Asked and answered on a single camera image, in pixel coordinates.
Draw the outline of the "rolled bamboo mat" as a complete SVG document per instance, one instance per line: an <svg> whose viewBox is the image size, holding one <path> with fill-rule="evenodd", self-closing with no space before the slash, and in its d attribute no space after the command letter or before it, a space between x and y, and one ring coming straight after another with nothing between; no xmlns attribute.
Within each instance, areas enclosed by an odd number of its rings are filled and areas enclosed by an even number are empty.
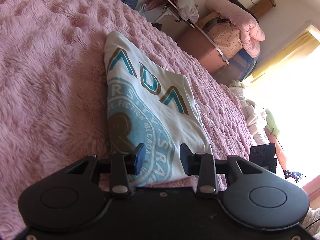
<svg viewBox="0 0 320 240"><path fill-rule="evenodd" d="M253 5L249 10L252 12L256 18L259 20L272 8L276 7L274 0L260 0L256 5Z"/></svg>

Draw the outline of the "pile of light clothes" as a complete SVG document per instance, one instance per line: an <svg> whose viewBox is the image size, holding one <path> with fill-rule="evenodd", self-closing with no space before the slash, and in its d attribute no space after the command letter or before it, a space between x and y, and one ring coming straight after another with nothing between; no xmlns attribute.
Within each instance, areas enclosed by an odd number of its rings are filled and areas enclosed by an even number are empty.
<svg viewBox="0 0 320 240"><path fill-rule="evenodd" d="M245 97L245 88L240 81L233 80L229 85L229 89L240 100L247 128L256 145L264 145L270 142L278 144L275 128L271 128L267 122L267 118L271 116L267 114L267 110Z"/></svg>

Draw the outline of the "yellow curtain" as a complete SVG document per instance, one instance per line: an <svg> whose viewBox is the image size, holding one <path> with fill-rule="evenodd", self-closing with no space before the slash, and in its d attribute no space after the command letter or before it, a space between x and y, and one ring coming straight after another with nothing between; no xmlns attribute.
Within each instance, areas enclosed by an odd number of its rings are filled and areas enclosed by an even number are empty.
<svg viewBox="0 0 320 240"><path fill-rule="evenodd" d="M279 64L284 59L289 59L293 56L293 53L302 50L302 54L307 55L313 52L319 46L319 40L315 38L309 31L300 35L284 49L274 55L272 58L267 60L259 68L252 72L252 74L247 78L249 83L254 83L269 70L272 70L277 64Z"/></svg>

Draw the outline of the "peach patterned storage bag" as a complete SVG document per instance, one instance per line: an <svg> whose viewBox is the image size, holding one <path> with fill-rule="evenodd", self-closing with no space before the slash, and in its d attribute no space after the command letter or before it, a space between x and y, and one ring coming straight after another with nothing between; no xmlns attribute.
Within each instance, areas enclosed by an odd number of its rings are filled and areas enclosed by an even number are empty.
<svg viewBox="0 0 320 240"><path fill-rule="evenodd" d="M240 30L218 12L214 11L198 20L196 26L226 60L231 59L243 48Z"/></svg>

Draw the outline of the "pink quilted comforter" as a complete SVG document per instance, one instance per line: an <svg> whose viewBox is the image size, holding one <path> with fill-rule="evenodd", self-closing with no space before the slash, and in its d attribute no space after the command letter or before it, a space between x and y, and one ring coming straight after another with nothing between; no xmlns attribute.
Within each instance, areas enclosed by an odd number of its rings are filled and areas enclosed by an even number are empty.
<svg viewBox="0 0 320 240"><path fill-rule="evenodd" d="M222 18L230 20L240 30L242 46L249 56L259 56L260 42L265 40L265 34L249 12L228 0L206 0L205 6L209 11L216 11Z"/></svg>

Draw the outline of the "white printed t-shirt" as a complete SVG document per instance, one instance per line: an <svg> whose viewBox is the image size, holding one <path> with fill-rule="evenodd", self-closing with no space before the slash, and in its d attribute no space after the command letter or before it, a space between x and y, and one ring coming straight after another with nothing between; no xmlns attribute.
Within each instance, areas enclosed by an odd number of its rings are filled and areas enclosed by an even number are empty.
<svg viewBox="0 0 320 240"><path fill-rule="evenodd" d="M112 153L146 148L142 170L131 175L135 186L185 177L180 146L211 153L188 79L151 61L123 34L108 34L104 46L107 126Z"/></svg>

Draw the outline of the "salmon pink storage box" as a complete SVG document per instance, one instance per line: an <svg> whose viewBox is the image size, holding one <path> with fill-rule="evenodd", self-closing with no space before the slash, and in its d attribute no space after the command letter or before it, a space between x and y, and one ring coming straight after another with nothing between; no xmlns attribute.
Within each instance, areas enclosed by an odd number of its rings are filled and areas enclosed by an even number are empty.
<svg viewBox="0 0 320 240"><path fill-rule="evenodd" d="M197 29L189 28L177 41L178 46L197 59L212 74L227 63L212 43Z"/></svg>

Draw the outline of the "blue striped storage bag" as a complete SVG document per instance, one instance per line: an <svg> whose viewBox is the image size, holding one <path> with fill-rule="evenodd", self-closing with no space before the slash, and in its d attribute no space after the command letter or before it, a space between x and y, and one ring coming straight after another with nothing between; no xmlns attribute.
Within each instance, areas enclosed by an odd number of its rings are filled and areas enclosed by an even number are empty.
<svg viewBox="0 0 320 240"><path fill-rule="evenodd" d="M244 49L240 50L230 60L230 67L233 67L233 77L243 81L253 72L258 61L257 57L251 57Z"/></svg>

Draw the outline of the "pink fluffy blanket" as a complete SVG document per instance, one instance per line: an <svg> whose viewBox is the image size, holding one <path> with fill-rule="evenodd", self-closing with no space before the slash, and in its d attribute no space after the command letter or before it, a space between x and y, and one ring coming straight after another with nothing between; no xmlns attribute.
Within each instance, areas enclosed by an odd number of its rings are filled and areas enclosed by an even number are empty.
<svg viewBox="0 0 320 240"><path fill-rule="evenodd" d="M188 79L217 159L248 158L240 101L120 0L1 0L1 239L24 229L29 185L87 155L107 155L103 48L118 31Z"/></svg>

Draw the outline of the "white plastic shopping bag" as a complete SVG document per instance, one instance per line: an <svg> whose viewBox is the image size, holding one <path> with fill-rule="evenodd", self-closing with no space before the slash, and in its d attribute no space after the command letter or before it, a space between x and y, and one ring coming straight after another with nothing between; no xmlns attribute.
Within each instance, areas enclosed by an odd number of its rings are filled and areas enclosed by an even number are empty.
<svg viewBox="0 0 320 240"><path fill-rule="evenodd" d="M148 13L148 7L146 3L143 3L139 8L138 8L138 13L140 14L140 16L146 17L147 13Z"/></svg>

